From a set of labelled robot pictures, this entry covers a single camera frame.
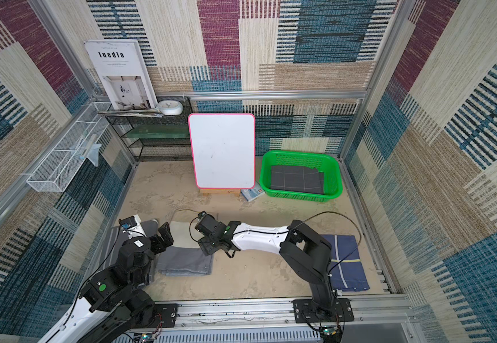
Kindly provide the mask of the green plastic basket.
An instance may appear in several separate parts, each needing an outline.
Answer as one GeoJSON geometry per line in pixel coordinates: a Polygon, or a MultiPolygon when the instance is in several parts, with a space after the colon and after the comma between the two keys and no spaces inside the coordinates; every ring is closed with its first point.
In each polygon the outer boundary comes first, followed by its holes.
{"type": "Polygon", "coordinates": [[[270,197],[312,202],[335,200],[344,190],[336,159],[298,151],[264,154],[259,184],[270,197]]]}

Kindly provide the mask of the dark checked pillowcase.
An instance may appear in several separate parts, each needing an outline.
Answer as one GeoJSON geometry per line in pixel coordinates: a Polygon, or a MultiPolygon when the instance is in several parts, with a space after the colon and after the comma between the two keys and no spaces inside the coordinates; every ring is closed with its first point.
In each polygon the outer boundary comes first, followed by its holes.
{"type": "Polygon", "coordinates": [[[286,192],[324,194],[324,173],[302,166],[273,166],[269,188],[286,192]]]}

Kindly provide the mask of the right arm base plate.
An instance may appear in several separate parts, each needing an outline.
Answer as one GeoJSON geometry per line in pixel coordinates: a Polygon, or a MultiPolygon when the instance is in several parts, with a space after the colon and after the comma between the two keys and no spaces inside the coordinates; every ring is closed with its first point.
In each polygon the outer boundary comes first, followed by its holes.
{"type": "Polygon", "coordinates": [[[354,321],[352,306],[347,298],[336,298],[328,309],[318,307],[310,299],[293,300],[291,304],[296,323],[299,324],[354,321]]]}

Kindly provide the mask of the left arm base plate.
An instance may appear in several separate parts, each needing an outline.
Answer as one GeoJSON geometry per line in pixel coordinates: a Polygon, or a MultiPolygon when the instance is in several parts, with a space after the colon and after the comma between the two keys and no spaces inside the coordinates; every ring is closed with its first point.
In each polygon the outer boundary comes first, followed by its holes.
{"type": "Polygon", "coordinates": [[[155,303],[146,328],[168,329],[175,327],[179,305],[175,303],[155,303]]]}

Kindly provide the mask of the beige grey pillowcase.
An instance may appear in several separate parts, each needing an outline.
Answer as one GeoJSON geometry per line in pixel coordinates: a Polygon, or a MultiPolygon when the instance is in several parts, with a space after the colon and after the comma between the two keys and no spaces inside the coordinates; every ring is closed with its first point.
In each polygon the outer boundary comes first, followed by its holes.
{"type": "Polygon", "coordinates": [[[189,214],[197,215],[195,210],[175,210],[169,223],[174,243],[161,253],[157,259],[156,270],[167,277],[203,277],[212,273],[213,257],[206,256],[195,239],[201,234],[190,232],[190,221],[178,221],[175,217],[186,219],[189,214]]]}

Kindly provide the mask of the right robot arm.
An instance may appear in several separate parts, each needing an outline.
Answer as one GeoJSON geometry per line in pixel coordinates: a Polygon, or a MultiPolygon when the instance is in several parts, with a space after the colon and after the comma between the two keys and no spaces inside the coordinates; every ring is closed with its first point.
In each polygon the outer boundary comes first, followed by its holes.
{"type": "Polygon", "coordinates": [[[333,244],[305,221],[294,220],[283,227],[257,227],[239,221],[224,224],[212,215],[200,212],[195,230],[202,234],[197,243],[206,256],[219,250],[229,258],[246,250],[281,256],[298,277],[308,282],[311,290],[310,300],[293,301],[296,322],[341,324],[354,321],[350,301],[338,298],[332,284],[334,268],[347,258],[334,262],[333,244]]]}

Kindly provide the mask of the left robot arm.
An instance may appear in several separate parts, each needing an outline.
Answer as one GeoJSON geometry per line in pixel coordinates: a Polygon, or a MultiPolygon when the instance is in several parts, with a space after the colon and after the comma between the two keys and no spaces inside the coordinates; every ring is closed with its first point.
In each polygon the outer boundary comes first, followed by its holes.
{"type": "Polygon", "coordinates": [[[174,244],[169,223],[148,234],[139,216],[119,221],[128,238],[115,262],[92,274],[74,304],[41,338],[42,342],[113,342],[132,329],[147,329],[140,342],[152,342],[163,329],[174,327],[177,304],[157,304],[141,288],[150,283],[152,262],[174,244]]]}

